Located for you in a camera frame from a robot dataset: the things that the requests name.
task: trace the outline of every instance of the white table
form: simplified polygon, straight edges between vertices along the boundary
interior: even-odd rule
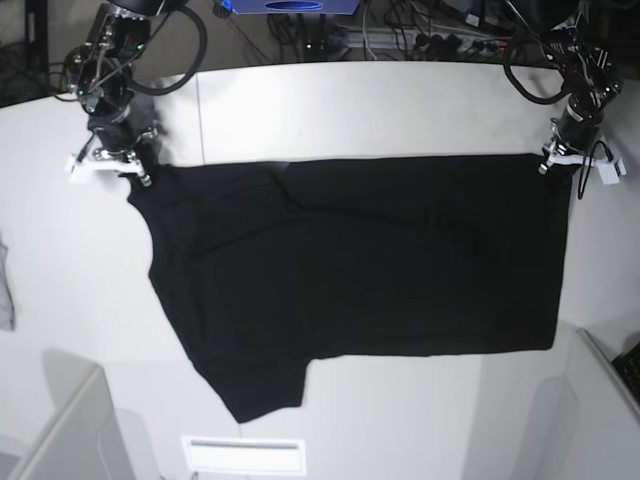
[[[560,85],[554,72],[518,75],[541,94]],[[592,178],[573,213],[561,313],[576,323],[597,320],[585,305],[607,294],[625,311],[640,307],[639,98],[628,87],[611,108],[627,122],[610,136],[631,178],[608,189]],[[539,152],[561,109],[527,102],[500,67],[417,62],[202,73],[159,107],[170,131],[163,159],[185,166]],[[239,430],[191,369],[149,284],[151,238],[126,203],[127,183],[67,183],[63,166],[88,138],[85,125],[78,106],[53,99],[0,110],[0,233],[18,315],[17,332],[0,333],[0,365],[50,348],[105,365],[116,406],[142,416],[167,478],[187,478],[181,434],[306,438],[313,480],[509,477],[538,384],[563,372],[566,329],[545,354],[315,362],[304,408]],[[587,257],[595,250],[599,261]],[[369,368],[378,376],[363,383]],[[14,383],[19,405],[30,387]]]

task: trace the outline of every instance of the gray cloth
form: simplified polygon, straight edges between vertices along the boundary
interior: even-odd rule
[[[7,249],[0,244],[0,330],[13,330],[13,303],[4,271],[6,258]]]

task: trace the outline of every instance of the t-shirt sleeve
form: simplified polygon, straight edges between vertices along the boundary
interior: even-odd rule
[[[302,404],[309,360],[217,359],[196,365],[238,423]]]

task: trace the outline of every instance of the black equipment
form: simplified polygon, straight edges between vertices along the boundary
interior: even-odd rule
[[[100,167],[96,169],[112,165],[113,170],[129,177],[134,185],[151,185],[155,154],[150,141],[158,132],[148,111],[149,103],[138,101],[135,93],[151,96],[171,93],[186,84],[202,64],[207,48],[206,27],[185,3],[184,0],[103,3],[85,44],[67,55],[64,72],[69,92],[78,96],[89,115],[91,140],[97,136],[103,146],[89,153],[90,140],[78,155],[76,165],[98,161]],[[133,78],[133,64],[174,12],[185,15],[198,30],[196,57],[182,79],[173,85],[162,88],[142,85]],[[151,17],[160,14],[165,17],[152,33]]]
[[[569,96],[562,117],[552,120],[551,142],[543,147],[548,156],[540,171],[546,173],[558,156],[585,158],[587,152],[593,151],[603,110],[620,94],[622,81],[609,61],[608,52],[584,41],[583,30],[587,25],[577,12],[578,0],[503,1],[518,26],[504,52],[503,66],[509,81],[525,98],[540,105]],[[92,139],[97,136],[103,144],[102,149],[92,153],[100,163],[96,169],[103,169],[105,161],[110,161],[115,170],[134,180],[134,184],[148,186],[155,164],[149,141],[156,136],[157,129],[153,117],[140,111],[135,93],[165,95],[187,83],[204,58],[207,32],[200,17],[185,5],[187,0],[109,2],[100,6],[86,43],[67,56],[64,72],[69,91],[77,94],[90,117],[88,128],[93,133]],[[133,78],[133,64],[174,12],[185,15],[198,30],[199,45],[193,64],[173,85],[162,88],[141,85]],[[150,18],[161,14],[165,17],[152,32]],[[512,54],[530,44],[537,45],[564,78],[561,91],[552,97],[531,94],[512,72]],[[81,150],[77,165],[87,157],[90,142]]]
[[[553,137],[543,148],[551,156],[576,156],[583,159],[598,139],[604,108],[622,91],[623,82],[609,53],[601,46],[587,45],[587,22],[578,12],[578,0],[507,0],[519,24],[507,45],[503,66],[513,86],[529,101],[551,105],[569,96],[560,119],[552,119]],[[543,98],[528,92],[511,70],[513,53],[529,44],[537,44],[545,58],[558,69],[564,82],[560,92]],[[540,166],[546,173],[553,165]]]

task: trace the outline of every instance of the blue device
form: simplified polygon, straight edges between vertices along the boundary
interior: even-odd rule
[[[222,5],[238,14],[333,13],[351,15],[360,0],[224,0]]]

